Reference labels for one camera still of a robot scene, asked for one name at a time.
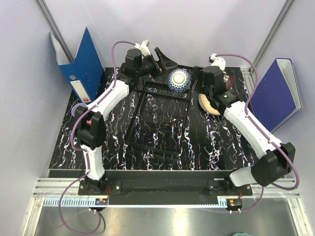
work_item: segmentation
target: floor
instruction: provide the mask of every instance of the floor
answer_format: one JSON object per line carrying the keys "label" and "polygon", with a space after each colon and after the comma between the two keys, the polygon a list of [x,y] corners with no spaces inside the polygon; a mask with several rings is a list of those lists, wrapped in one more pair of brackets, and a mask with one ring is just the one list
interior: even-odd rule
{"label": "floor", "polygon": [[[244,199],[245,208],[254,204]],[[63,207],[63,216],[75,230],[92,231],[98,218],[80,207]],[[107,208],[101,211],[104,223],[93,235],[99,236],[297,236],[285,199],[263,199],[257,208],[242,214],[213,213],[211,209]],[[75,236],[61,226],[57,207],[44,207],[36,236]]]}
{"label": "floor", "polygon": [[[227,67],[235,77],[232,89],[247,96],[240,68]],[[113,79],[113,69],[106,68],[101,79],[100,95]],[[71,95],[56,142],[50,169],[84,169],[81,152],[73,151],[70,133],[74,124],[71,108],[78,103]],[[198,104],[198,94],[192,91],[186,128],[178,156],[133,148],[125,143],[125,135],[136,109],[138,96],[132,92],[110,113],[106,124],[107,139],[103,145],[105,169],[117,170],[232,170],[252,165],[256,156],[240,132],[225,118],[205,113]],[[151,101],[152,107],[163,110],[163,102]]]}

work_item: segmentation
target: wire rack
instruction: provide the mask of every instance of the wire rack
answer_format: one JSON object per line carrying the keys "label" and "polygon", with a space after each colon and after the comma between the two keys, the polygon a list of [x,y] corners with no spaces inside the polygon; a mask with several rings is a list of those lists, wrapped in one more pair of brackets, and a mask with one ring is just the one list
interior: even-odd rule
{"label": "wire rack", "polygon": [[[192,67],[177,68],[192,73]],[[135,89],[139,101],[125,136],[127,145],[167,155],[179,154],[185,135],[193,81],[188,90],[173,92],[167,84],[172,70],[155,78],[142,79]]]}

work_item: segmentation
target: white label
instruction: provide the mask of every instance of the white label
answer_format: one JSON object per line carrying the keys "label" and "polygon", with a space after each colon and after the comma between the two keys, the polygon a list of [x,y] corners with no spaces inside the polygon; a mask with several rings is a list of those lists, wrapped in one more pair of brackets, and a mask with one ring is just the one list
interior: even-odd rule
{"label": "white label", "polygon": [[82,102],[91,101],[80,80],[71,81],[71,85]]}

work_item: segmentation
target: black dish rack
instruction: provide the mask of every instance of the black dish rack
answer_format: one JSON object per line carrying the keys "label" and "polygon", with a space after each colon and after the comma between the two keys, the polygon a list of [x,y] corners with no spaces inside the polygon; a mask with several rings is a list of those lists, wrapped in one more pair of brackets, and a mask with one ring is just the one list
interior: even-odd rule
{"label": "black dish rack", "polygon": [[[176,68],[192,74],[192,67]],[[194,80],[188,90],[173,92],[167,78],[176,68],[141,79],[135,89],[139,101],[125,136],[127,145],[172,156],[180,153]]]}

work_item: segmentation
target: beige plate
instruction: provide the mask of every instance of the beige plate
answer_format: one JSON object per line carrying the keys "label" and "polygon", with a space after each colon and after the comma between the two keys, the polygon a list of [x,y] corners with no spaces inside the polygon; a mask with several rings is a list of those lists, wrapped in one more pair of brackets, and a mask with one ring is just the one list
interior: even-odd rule
{"label": "beige plate", "polygon": [[220,113],[210,105],[210,102],[207,99],[206,95],[199,94],[198,100],[199,100],[199,104],[200,104],[200,106],[202,107],[203,110],[205,110],[206,112],[208,112],[208,113],[210,113],[212,115],[216,115],[216,116],[220,115]]}

